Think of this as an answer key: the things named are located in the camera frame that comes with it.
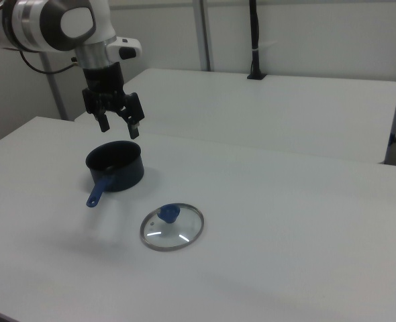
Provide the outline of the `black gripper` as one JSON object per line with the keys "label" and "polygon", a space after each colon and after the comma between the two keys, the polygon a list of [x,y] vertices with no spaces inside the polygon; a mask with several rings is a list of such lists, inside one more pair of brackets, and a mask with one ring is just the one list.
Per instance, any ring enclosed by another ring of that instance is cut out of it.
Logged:
{"label": "black gripper", "polygon": [[137,93],[125,94],[121,65],[116,62],[98,69],[84,69],[87,88],[83,90],[83,99],[88,114],[97,118],[102,132],[110,129],[106,111],[118,113],[127,123],[130,138],[139,136],[140,121],[145,118]]}

